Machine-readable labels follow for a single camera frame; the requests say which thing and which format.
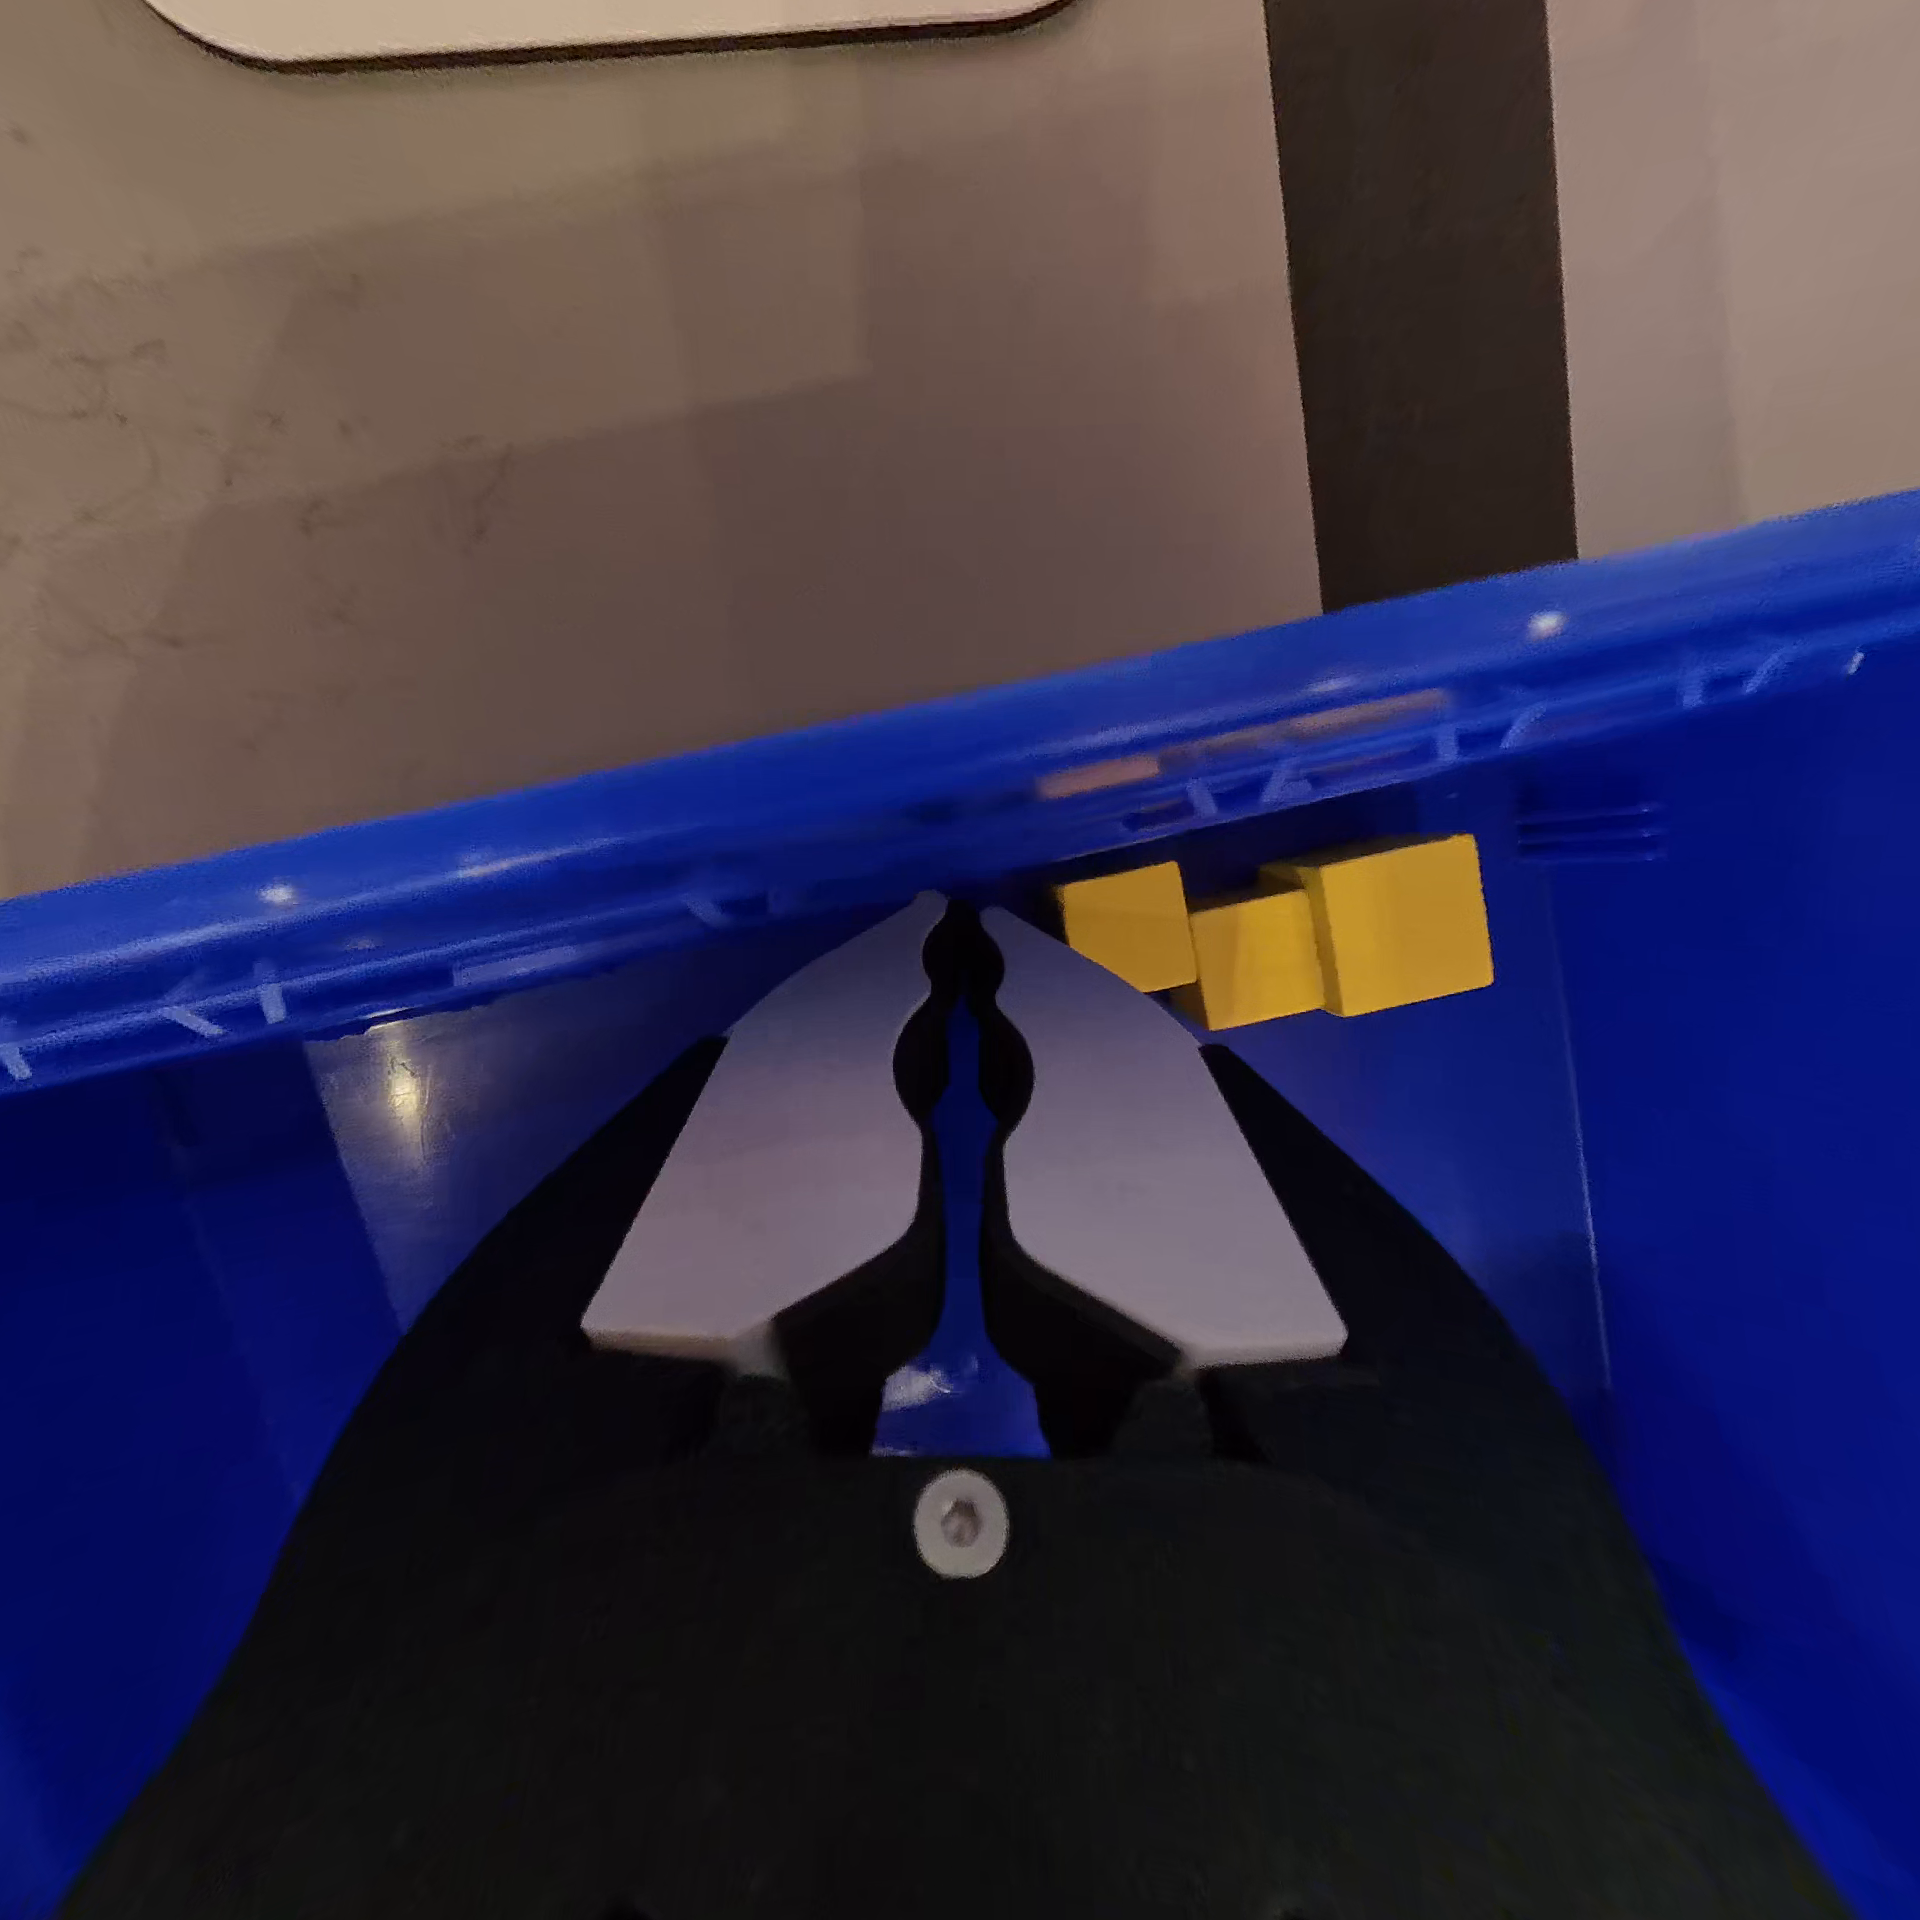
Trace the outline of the wooden document stand white base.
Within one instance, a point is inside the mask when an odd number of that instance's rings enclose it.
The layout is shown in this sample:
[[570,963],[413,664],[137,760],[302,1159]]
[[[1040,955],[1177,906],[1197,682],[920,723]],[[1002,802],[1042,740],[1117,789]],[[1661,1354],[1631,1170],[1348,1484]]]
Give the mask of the wooden document stand white base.
[[242,65],[324,71],[1018,31],[1060,2],[151,2]]

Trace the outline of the blue plastic bin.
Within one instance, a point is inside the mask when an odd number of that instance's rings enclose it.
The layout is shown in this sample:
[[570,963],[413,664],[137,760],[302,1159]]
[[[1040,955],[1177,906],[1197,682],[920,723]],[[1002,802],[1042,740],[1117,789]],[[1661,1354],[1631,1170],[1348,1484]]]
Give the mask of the blue plastic bin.
[[[1348,1329],[1052,1453],[978,915],[1476,839],[1177,1015]],[[950,900],[868,1453],[588,1304]],[[4,1915],[1916,1915],[1916,495],[4,906]]]

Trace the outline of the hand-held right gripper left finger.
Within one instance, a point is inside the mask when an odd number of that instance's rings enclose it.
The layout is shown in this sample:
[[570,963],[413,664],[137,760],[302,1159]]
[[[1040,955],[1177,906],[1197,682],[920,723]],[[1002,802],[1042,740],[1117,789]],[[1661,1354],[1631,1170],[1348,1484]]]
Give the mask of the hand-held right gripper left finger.
[[958,936],[919,895],[734,1021],[583,1313],[593,1348],[777,1379],[817,1451],[872,1451],[944,1316]]

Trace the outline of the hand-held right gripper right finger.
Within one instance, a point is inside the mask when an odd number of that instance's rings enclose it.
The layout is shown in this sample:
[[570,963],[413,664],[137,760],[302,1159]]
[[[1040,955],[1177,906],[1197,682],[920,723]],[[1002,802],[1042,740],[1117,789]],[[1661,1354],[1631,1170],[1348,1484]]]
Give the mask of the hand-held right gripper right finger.
[[1108,1451],[1153,1385],[1340,1363],[1348,1329],[1175,1015],[997,906],[970,1010],[980,1304],[1046,1451]]

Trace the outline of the yellow wooden cube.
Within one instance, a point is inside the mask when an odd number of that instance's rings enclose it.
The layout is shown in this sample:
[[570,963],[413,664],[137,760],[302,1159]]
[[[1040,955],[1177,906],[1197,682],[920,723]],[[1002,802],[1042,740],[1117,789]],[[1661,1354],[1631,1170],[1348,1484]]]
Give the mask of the yellow wooden cube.
[[1257,876],[1302,895],[1333,1017],[1484,992],[1497,980],[1480,852],[1466,832],[1294,856]]
[[1197,903],[1189,913],[1193,980],[1172,1010],[1208,1033],[1321,1013],[1327,983],[1312,906],[1297,885]]
[[1197,983],[1190,913],[1177,863],[1164,859],[1048,887],[1062,941],[1132,991],[1164,994]]

